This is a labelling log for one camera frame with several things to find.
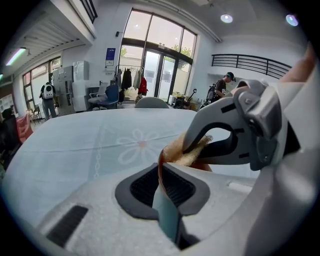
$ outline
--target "fluorescent light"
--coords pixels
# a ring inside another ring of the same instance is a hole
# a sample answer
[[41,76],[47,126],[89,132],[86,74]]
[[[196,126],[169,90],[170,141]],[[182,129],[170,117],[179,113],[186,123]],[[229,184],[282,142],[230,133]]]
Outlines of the fluorescent light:
[[288,14],[286,17],[285,17],[285,19],[286,19],[286,22],[288,22],[291,26],[298,26],[298,21],[297,21],[297,19],[296,19],[296,17],[295,16],[293,16],[293,15],[291,15],[291,14]]
[[221,15],[221,18],[220,18],[224,23],[231,23],[234,19],[228,15],[228,14],[224,14],[224,15]]
[[16,60],[17,58],[19,58],[19,56],[20,56],[25,50],[26,50],[26,49],[24,49],[24,48],[19,49],[19,50],[12,56],[12,58],[8,61],[8,63],[6,64],[6,66],[10,66],[12,63],[14,63],[15,60]]

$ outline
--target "black railing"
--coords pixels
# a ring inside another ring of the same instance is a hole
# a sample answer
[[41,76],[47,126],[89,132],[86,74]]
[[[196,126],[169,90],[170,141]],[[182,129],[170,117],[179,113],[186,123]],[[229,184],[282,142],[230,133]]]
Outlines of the black railing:
[[83,4],[84,9],[86,13],[89,15],[89,18],[93,24],[95,19],[98,17],[94,3],[92,2],[92,0],[80,0],[80,1]]
[[276,60],[244,54],[213,54],[212,67],[217,66],[250,70],[277,79],[291,69],[291,66]]

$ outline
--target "white tablecloth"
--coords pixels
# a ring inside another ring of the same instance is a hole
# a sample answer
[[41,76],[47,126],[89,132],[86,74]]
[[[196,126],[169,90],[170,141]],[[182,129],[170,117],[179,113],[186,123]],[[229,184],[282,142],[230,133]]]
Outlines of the white tablecloth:
[[[50,119],[16,153],[3,180],[4,198],[14,214],[36,227],[83,183],[115,172],[138,172],[157,162],[161,150],[188,129],[195,114],[131,108]],[[214,138],[225,139],[228,133],[220,129]],[[226,166],[213,170],[219,173],[220,168],[234,174]],[[250,173],[248,166],[241,168]]]

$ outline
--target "gray seat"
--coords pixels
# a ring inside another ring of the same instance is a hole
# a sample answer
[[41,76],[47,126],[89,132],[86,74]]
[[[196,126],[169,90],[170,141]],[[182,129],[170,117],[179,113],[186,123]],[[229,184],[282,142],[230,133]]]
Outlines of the gray seat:
[[144,97],[140,99],[137,104],[135,105],[135,108],[140,109],[169,109],[169,106],[165,101],[163,101],[160,98],[157,97]]
[[91,104],[98,104],[99,102],[103,102],[107,99],[107,95],[105,94],[107,85],[102,83],[99,87],[98,92],[90,93],[90,98],[88,99],[88,102]]

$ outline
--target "tree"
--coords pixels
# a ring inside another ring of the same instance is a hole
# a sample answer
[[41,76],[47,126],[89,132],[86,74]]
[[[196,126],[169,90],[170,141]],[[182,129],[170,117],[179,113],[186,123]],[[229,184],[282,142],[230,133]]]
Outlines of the tree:
[[125,47],[121,47],[120,57],[124,57],[127,54],[127,49]]
[[[178,46],[177,44],[175,44],[174,46],[171,47],[171,49],[178,52],[178,51],[179,51],[179,46]],[[182,53],[183,55],[186,55],[186,56],[188,56],[188,57],[191,58],[192,51],[191,51],[190,48],[187,48],[187,47],[181,48],[181,53]],[[165,59],[166,61],[169,61],[169,62],[173,62],[173,63],[175,62],[174,59],[169,58],[169,57],[165,57],[164,59]],[[185,64],[182,65],[182,66],[179,66],[179,69],[183,69],[183,68],[186,66],[186,64],[187,64],[187,63],[185,63]]]

